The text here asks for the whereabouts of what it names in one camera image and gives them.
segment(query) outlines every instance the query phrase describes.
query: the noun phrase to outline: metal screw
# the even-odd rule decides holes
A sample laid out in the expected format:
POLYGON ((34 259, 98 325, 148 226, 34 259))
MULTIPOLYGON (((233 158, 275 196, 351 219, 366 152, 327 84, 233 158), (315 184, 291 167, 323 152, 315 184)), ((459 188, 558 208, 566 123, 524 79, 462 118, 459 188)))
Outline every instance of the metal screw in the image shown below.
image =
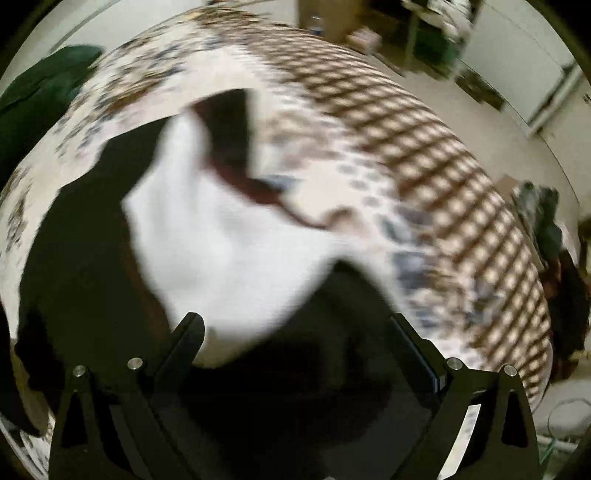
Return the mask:
POLYGON ((507 375, 509 375, 510 377, 514 377, 517 375, 517 369, 513 366, 513 365, 505 365, 503 367, 503 370, 505 371, 505 373, 507 375))
POLYGON ((464 366, 462 361, 454 356, 447 359, 447 364, 452 370, 459 370, 464 366))
POLYGON ((142 368, 143 364, 144 361, 140 357, 135 356, 131 360, 129 360, 129 362, 127 362, 127 368, 129 368, 130 370, 137 370, 139 368, 142 368))
POLYGON ((84 365, 76 365, 74 367, 74 370, 72 370, 72 374, 75 377, 81 377, 82 375, 84 375, 86 373, 86 367, 84 365))

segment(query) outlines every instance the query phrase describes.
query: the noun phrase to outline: brown checkered pattern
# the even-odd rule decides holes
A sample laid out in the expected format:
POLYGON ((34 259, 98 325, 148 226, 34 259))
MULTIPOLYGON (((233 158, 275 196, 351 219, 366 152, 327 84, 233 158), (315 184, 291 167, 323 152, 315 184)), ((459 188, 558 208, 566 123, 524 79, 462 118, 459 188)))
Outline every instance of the brown checkered pattern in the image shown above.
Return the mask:
POLYGON ((357 147, 390 167, 398 194, 432 212, 442 250, 460 271, 504 293, 487 327, 467 327, 486 367, 514 364, 533 398, 544 380, 550 318, 531 253, 489 177, 441 120, 404 88, 345 48, 236 11, 195 20, 220 32, 305 87, 310 99, 350 129, 357 147))

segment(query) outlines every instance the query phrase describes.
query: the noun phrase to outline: cable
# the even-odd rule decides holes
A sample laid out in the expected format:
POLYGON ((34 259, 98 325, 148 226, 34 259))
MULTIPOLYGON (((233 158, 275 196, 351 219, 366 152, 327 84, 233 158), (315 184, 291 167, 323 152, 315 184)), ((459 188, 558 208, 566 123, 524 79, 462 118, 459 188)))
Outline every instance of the cable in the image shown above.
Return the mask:
POLYGON ((569 403, 574 403, 576 401, 581 401, 583 403, 585 403, 587 406, 591 407, 591 401, 587 400, 586 398, 581 398, 581 397, 577 397, 577 398, 569 398, 568 400, 562 400, 559 401, 552 410, 550 410, 550 413, 548 414, 548 422, 546 422, 546 427, 548 428, 548 434, 550 435, 550 437, 552 438, 557 438, 553 433, 552 430, 550 429, 550 417, 552 416, 552 414, 554 413, 554 411, 558 408, 561 407, 562 405, 567 405, 569 403))

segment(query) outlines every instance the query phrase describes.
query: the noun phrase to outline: patterned tablecloth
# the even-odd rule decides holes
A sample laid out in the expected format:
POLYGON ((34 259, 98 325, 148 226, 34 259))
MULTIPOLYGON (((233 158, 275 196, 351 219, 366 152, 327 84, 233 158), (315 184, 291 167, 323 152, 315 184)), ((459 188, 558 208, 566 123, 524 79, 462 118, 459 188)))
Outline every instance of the patterned tablecloth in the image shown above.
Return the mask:
POLYGON ((59 188, 91 169, 109 138, 232 88, 253 91, 252 175, 383 260, 400 310, 443 355, 475 368, 514 364, 536 404, 550 361, 547 304, 522 233, 478 162, 357 54, 221 8, 175 17, 99 59, 17 168, 0 196, 0 298, 12 337, 22 269, 59 188))

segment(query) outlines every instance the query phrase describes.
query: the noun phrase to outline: beige floor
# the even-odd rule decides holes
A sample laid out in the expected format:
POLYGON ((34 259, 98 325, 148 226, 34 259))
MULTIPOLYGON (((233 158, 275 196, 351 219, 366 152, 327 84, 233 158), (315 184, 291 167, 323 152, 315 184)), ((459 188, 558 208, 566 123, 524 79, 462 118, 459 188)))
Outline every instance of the beige floor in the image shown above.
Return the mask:
POLYGON ((519 180, 556 188, 560 194, 557 218, 577 238, 579 202, 560 164, 540 137, 528 140, 506 113, 486 103, 477 103, 454 83, 435 80, 425 73, 407 73, 401 77, 377 59, 371 62, 423 100, 447 123, 493 181, 509 174, 519 180))

